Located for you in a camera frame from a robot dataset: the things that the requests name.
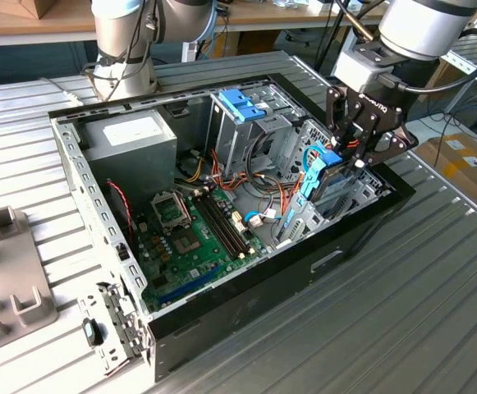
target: metal bracket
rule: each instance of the metal bracket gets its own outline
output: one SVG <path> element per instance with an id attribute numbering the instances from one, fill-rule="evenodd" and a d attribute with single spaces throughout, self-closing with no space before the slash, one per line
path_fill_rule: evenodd
<path id="1" fill-rule="evenodd" d="M 149 347 L 150 336 L 121 284 L 98 283 L 78 299 L 78 305 L 85 335 L 102 359 L 105 375 L 112 375 Z"/>

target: ram slot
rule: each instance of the ram slot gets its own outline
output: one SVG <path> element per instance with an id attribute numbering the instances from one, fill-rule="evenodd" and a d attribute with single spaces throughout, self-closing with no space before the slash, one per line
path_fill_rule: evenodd
<path id="1" fill-rule="evenodd" d="M 245 242 L 232 228 L 210 196 L 196 199 L 195 206 L 232 259 L 237 259 L 240 253 L 248 250 Z"/>

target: motherboard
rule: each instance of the motherboard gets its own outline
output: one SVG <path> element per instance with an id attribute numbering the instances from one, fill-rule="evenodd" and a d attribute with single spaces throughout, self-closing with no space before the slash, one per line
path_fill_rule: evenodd
<path id="1" fill-rule="evenodd" d="M 268 253 L 243 226 L 222 190 L 167 195 L 174 197 L 157 196 L 161 203 L 151 203 L 136 217 L 138 261 L 149 282 L 142 297 L 150 310 L 164 308 Z M 172 227 L 173 222 L 180 224 Z"/>

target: wooden table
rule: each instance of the wooden table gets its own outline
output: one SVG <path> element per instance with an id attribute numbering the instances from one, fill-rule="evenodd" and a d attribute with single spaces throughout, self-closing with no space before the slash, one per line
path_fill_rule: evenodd
<path id="1" fill-rule="evenodd" d="M 378 23 L 384 10 L 377 7 L 365 20 L 369 24 Z M 295 10 L 282 9 L 274 6 L 270 0 L 263 3 L 235 0 L 229 5 L 229 12 L 229 32 L 324 27 L 327 19 L 327 12 L 316 14 L 305 6 Z M 224 25 L 222 18 L 218 18 L 215 31 L 222 31 Z M 89 0 L 59 0 L 40 21 L 0 14 L 0 45 L 89 39 L 95 39 L 94 16 Z"/>

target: side panel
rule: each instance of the side panel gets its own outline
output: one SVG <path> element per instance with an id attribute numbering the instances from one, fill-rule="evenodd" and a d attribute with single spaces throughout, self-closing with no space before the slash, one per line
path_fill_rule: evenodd
<path id="1" fill-rule="evenodd" d="M 346 261 L 411 196 L 395 192 L 368 208 L 380 212 L 355 213 L 151 322 L 149 328 L 156 339 L 156 379 L 166 377 Z M 217 306 L 200 314 L 212 305 Z"/>

